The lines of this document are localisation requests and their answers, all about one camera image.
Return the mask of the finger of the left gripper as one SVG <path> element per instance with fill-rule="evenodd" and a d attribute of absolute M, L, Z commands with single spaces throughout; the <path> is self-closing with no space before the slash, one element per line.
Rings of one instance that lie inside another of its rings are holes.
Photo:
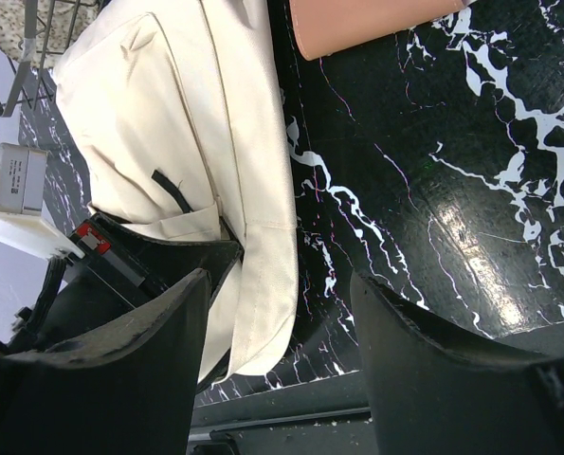
<path fill-rule="evenodd" d="M 177 242 L 131 231 L 104 213 L 84 220 L 69 236 L 84 256 L 68 260 L 68 286 L 85 282 L 93 295 L 110 295 L 115 306 L 137 308 L 166 292 L 195 269 L 205 270 L 217 293 L 243 256 L 233 240 Z"/>

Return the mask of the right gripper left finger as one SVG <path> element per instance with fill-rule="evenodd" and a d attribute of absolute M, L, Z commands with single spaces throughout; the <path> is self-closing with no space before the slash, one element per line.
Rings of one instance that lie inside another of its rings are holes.
<path fill-rule="evenodd" d="M 0 454 L 182 454 L 210 278 L 44 352 L 0 355 Z"/>

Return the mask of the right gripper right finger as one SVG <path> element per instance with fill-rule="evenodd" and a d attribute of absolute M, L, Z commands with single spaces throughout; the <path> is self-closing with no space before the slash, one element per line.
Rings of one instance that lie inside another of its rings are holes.
<path fill-rule="evenodd" d="M 353 274 L 382 454 L 564 454 L 564 355 L 478 336 Z"/>

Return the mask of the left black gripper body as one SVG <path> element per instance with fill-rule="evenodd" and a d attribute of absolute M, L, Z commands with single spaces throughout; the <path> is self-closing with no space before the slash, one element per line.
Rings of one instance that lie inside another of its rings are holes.
<path fill-rule="evenodd" d="M 44 351 L 102 326 L 154 297 L 152 271 L 116 255 L 53 259 L 34 307 L 20 312 L 12 354 Z"/>

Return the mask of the cream canvas student bag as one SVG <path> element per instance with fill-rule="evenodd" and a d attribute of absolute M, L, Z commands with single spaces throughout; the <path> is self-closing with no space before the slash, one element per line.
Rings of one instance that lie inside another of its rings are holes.
<path fill-rule="evenodd" d="M 200 376 L 260 376 L 297 312 L 297 216 L 263 1 L 113 1 L 56 64 L 91 209 L 159 240 L 244 250 L 209 310 Z"/>

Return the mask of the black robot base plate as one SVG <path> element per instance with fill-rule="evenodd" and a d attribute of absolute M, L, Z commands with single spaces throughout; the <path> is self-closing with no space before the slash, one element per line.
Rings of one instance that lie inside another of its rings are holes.
<path fill-rule="evenodd" d="M 237 398 L 193 412 L 189 454 L 376 454 L 362 373 Z"/>

